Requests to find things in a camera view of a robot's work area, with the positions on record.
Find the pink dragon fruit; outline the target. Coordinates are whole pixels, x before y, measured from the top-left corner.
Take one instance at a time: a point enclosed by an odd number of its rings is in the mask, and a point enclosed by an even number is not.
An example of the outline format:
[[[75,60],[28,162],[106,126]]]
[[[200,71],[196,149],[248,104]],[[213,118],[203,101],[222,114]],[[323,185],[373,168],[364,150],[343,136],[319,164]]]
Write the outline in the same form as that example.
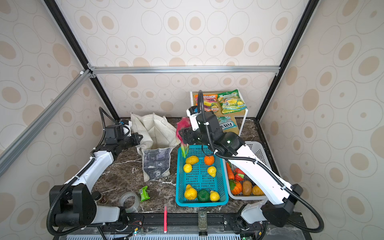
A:
[[[184,139],[184,130],[187,130],[189,127],[191,127],[191,122],[190,122],[189,118],[182,118],[177,123],[177,133],[176,133],[176,136],[181,141],[181,150],[182,150],[182,154],[183,154],[184,158],[187,157],[187,154],[188,154],[188,151],[189,151],[189,144]]]

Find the orange pink snack bag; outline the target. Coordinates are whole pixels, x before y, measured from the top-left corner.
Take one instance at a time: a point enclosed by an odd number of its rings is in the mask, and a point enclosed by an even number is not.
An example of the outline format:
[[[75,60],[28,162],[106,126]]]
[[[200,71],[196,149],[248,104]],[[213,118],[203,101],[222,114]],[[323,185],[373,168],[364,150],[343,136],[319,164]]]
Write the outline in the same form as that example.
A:
[[[217,94],[203,95],[204,110],[206,112],[217,113],[219,111],[219,102]]]

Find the orange tangerine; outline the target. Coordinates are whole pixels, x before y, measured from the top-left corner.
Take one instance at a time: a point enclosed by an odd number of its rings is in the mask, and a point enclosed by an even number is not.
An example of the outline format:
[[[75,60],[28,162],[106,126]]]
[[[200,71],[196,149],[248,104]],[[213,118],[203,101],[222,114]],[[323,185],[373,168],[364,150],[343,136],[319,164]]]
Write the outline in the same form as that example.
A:
[[[204,163],[207,166],[212,166],[215,163],[215,157],[214,156],[205,156],[204,157]]]

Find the cream canvas tote bag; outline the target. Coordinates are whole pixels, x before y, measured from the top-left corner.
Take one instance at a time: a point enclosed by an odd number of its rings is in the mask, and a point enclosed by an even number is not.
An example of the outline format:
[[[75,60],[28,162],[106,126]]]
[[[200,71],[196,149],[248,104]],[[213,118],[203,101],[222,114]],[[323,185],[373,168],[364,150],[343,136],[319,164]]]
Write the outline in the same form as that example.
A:
[[[180,143],[176,128],[166,117],[154,113],[145,116],[131,114],[131,122],[133,132],[143,136],[137,152],[142,156],[144,181],[169,176],[171,152]]]

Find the green avocado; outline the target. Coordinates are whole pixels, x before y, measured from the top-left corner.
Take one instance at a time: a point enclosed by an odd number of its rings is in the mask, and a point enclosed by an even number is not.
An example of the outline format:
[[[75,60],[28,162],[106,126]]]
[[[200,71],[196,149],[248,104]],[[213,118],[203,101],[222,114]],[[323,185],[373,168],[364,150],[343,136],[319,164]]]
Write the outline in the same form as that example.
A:
[[[198,191],[197,198],[199,203],[206,203],[210,201],[210,192],[207,190]]]

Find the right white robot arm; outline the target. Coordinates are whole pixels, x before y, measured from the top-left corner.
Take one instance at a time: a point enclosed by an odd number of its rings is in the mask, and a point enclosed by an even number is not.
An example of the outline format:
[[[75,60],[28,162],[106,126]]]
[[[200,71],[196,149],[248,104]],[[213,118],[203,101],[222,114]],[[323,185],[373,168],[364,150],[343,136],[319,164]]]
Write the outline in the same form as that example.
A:
[[[240,218],[243,221],[248,224],[267,221],[276,227],[290,224],[309,233],[320,233],[324,230],[323,218],[301,197],[303,188],[300,185],[291,185],[275,174],[240,136],[233,132],[223,132],[216,115],[204,109],[203,91],[198,92],[198,104],[190,107],[187,115],[191,127],[179,130],[183,143],[207,146],[213,155],[242,170],[265,194],[265,200],[246,205],[242,209]],[[290,220],[297,202],[303,204],[317,218],[317,228],[303,227]]]

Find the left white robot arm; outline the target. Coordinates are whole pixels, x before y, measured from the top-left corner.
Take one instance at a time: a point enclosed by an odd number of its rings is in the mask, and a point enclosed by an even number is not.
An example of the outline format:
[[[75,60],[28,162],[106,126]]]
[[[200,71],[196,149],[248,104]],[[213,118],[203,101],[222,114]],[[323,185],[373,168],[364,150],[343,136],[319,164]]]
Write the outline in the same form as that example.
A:
[[[112,225],[118,232],[123,232],[130,225],[123,207],[98,206],[91,191],[119,154],[138,146],[143,136],[131,131],[130,121],[114,120],[112,125],[106,126],[108,114],[103,108],[99,108],[99,112],[103,135],[91,151],[89,161],[70,180],[54,186],[49,192],[46,225],[52,236],[65,236],[86,227],[100,229],[103,225]]]

